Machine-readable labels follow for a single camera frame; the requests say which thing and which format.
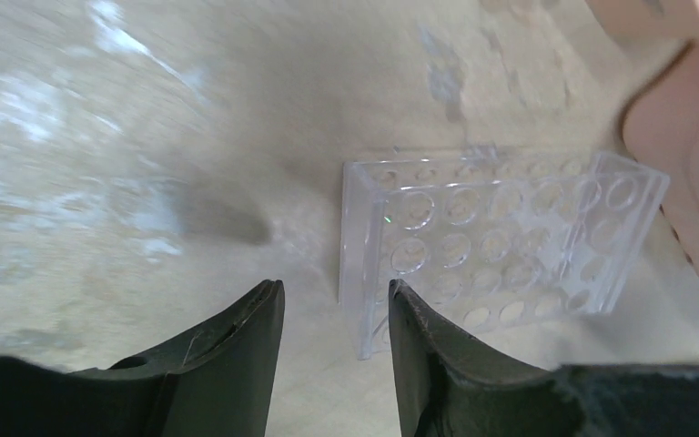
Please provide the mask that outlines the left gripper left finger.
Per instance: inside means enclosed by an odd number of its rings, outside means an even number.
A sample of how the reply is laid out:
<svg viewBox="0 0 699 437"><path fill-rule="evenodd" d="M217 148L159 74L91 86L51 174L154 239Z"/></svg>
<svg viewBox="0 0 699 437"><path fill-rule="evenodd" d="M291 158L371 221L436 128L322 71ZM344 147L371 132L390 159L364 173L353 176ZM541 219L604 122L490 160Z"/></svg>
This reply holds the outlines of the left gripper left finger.
<svg viewBox="0 0 699 437"><path fill-rule="evenodd" d="M285 291L264 280L226 310L107 369L0 356L0 436L262 436Z"/></svg>

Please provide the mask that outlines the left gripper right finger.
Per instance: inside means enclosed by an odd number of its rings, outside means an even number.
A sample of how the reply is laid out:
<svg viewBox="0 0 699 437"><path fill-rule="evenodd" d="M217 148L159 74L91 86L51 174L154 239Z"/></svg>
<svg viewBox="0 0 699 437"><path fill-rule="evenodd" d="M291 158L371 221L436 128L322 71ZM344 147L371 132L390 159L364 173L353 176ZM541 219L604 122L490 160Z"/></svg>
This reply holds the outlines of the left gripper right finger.
<svg viewBox="0 0 699 437"><path fill-rule="evenodd" d="M699 436L699 365L518 361L389 285L389 331L405 436Z"/></svg>

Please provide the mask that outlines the clear acrylic tube rack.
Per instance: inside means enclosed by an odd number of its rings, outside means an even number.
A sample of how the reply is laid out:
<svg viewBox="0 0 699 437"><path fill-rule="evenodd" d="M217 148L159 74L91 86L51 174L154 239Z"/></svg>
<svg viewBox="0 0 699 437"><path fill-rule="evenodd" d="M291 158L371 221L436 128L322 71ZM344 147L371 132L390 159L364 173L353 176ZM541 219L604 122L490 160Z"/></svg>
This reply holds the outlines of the clear acrylic tube rack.
<svg viewBox="0 0 699 437"><path fill-rule="evenodd" d="M356 356L390 347L394 279L472 334L610 313L669 184L608 151L346 163L339 304Z"/></svg>

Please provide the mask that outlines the pink plastic bin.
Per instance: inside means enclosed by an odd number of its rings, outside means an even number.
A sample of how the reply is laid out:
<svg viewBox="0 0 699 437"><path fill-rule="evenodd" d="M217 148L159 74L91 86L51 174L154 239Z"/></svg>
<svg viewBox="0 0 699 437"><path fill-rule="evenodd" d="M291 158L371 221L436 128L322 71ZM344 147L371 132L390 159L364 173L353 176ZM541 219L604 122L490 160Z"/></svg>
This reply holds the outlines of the pink plastic bin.
<svg viewBox="0 0 699 437"><path fill-rule="evenodd" d="M699 1L591 1L610 36L657 36L687 47L628 104L622 139L671 178L663 214L699 276Z"/></svg>

